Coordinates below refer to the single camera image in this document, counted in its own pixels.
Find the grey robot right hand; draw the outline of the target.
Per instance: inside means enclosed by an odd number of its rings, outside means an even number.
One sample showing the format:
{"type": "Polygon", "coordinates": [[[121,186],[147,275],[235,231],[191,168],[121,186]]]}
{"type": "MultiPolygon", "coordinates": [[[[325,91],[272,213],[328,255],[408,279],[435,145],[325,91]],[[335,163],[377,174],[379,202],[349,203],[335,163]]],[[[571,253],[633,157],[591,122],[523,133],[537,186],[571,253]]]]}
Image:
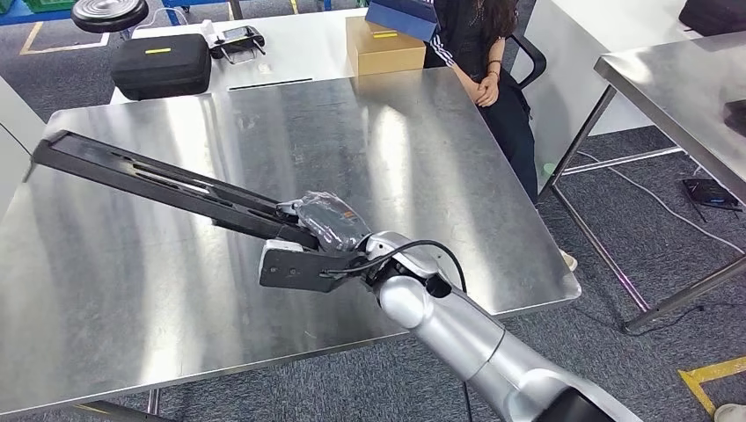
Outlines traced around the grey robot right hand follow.
{"type": "Polygon", "coordinates": [[[328,253],[354,251],[371,233],[367,223],[334,193],[309,191],[303,197],[281,202],[279,212],[293,215],[315,236],[328,253]]]}

